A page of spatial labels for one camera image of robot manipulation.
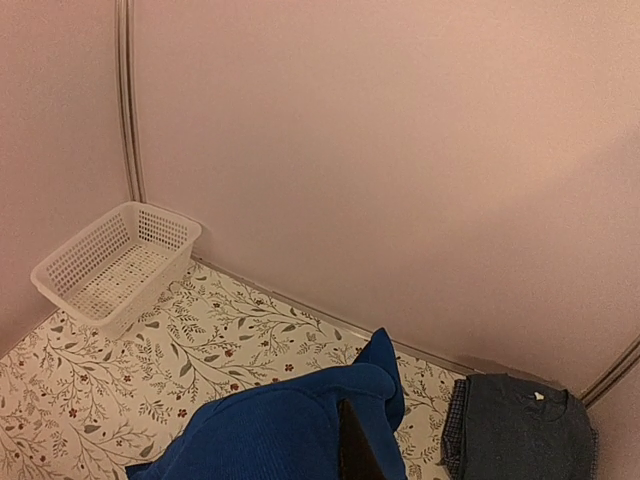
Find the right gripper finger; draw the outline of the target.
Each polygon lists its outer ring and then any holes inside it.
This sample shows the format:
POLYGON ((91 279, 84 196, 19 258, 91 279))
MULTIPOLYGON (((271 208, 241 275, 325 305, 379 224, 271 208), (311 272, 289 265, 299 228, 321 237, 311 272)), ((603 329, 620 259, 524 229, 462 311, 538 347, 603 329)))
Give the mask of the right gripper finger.
POLYGON ((384 480, 384 469, 374 451, 368 431, 373 432, 385 420, 380 408, 370 407, 358 411, 353 403, 344 399, 339 412, 339 474, 344 480, 384 480))

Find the dark teal t-shirt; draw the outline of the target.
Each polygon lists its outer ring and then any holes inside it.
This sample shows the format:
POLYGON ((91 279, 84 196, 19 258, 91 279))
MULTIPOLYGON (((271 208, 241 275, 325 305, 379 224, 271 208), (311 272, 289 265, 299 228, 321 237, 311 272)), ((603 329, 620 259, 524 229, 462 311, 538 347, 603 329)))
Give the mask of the dark teal t-shirt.
POLYGON ((597 432, 567 390, 474 374, 465 411, 462 479, 593 479, 597 432))

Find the bright blue garment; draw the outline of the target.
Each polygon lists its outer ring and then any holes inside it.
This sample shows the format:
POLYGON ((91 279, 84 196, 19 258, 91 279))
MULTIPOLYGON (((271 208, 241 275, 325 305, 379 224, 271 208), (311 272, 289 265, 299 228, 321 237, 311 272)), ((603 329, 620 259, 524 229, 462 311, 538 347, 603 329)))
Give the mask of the bright blue garment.
POLYGON ((386 479, 406 478, 395 433, 405 412, 396 353, 385 329, 352 364, 236 393, 201 406, 158 459, 130 465, 130 479, 341 479, 339 412, 380 408, 368 431, 386 479))

